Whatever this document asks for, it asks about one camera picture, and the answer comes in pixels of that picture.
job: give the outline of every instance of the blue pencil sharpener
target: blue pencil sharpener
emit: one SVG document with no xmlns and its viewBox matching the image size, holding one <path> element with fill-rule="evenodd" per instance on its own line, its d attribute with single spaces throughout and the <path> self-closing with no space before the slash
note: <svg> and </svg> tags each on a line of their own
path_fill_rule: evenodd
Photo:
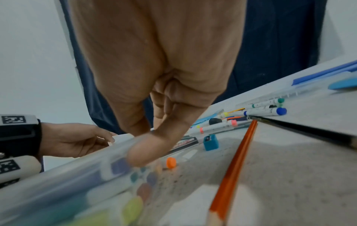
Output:
<svg viewBox="0 0 357 226">
<path fill-rule="evenodd" d="M 211 151 L 219 148 L 219 143 L 216 138 L 216 135 L 209 135 L 203 139 L 203 145 L 205 146 L 206 151 Z"/>
</svg>

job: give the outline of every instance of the black pencil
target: black pencil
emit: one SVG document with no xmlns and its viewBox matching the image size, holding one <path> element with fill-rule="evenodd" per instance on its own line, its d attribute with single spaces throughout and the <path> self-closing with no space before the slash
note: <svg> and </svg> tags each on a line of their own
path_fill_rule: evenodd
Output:
<svg viewBox="0 0 357 226">
<path fill-rule="evenodd" d="M 349 134 L 338 133 L 330 130 L 318 129 L 306 125 L 299 125 L 290 122 L 278 121 L 270 118 L 264 118 L 261 116 L 249 116 L 253 120 L 263 122 L 269 125 L 290 130 L 295 133 L 300 133 L 309 137 L 313 137 L 319 140 L 330 142 L 333 144 L 347 146 L 353 149 L 357 149 L 357 137 Z"/>
</svg>

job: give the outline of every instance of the black wristband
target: black wristband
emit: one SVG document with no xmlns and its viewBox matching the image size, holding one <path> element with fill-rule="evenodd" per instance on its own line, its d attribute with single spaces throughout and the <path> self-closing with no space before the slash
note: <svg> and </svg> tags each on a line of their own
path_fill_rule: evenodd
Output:
<svg viewBox="0 0 357 226">
<path fill-rule="evenodd" d="M 1 141 L 0 152 L 4 153 L 6 157 L 18 157 L 24 155 L 31 155 L 37 157 L 42 140 L 42 128 L 40 120 L 38 120 L 38 124 L 30 126 L 2 126 L 1 130 L 1 133 L 15 135 L 24 134 L 27 136 L 27 138 Z"/>
</svg>

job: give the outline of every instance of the navy cloth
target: navy cloth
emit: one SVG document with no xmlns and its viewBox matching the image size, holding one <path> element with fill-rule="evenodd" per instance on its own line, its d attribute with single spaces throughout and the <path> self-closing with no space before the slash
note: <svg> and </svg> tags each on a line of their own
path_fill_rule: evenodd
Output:
<svg viewBox="0 0 357 226">
<path fill-rule="evenodd" d="M 124 133 L 94 84 L 75 39 L 67 0 L 60 0 L 70 32 L 77 69 L 89 115 L 101 128 Z M 319 37 L 327 0 L 248 0 L 241 50 L 229 78 L 227 90 L 216 102 L 270 83 L 317 63 Z M 143 102 L 152 125 L 150 97 Z"/>
</svg>

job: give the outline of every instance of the table surface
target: table surface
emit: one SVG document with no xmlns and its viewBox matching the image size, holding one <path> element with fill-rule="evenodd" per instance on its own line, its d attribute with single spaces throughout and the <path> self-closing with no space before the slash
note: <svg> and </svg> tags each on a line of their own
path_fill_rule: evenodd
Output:
<svg viewBox="0 0 357 226">
<path fill-rule="evenodd" d="M 343 56 L 212 105 L 218 109 L 289 87 L 293 79 L 357 59 Z M 278 119 L 357 135 L 357 91 L 324 90 L 286 101 Z M 206 214 L 246 129 L 220 133 L 219 150 L 198 152 L 164 171 L 139 225 L 205 224 Z M 357 222 L 357 153 L 258 123 L 241 172 L 227 225 L 327 226 Z"/>
</svg>

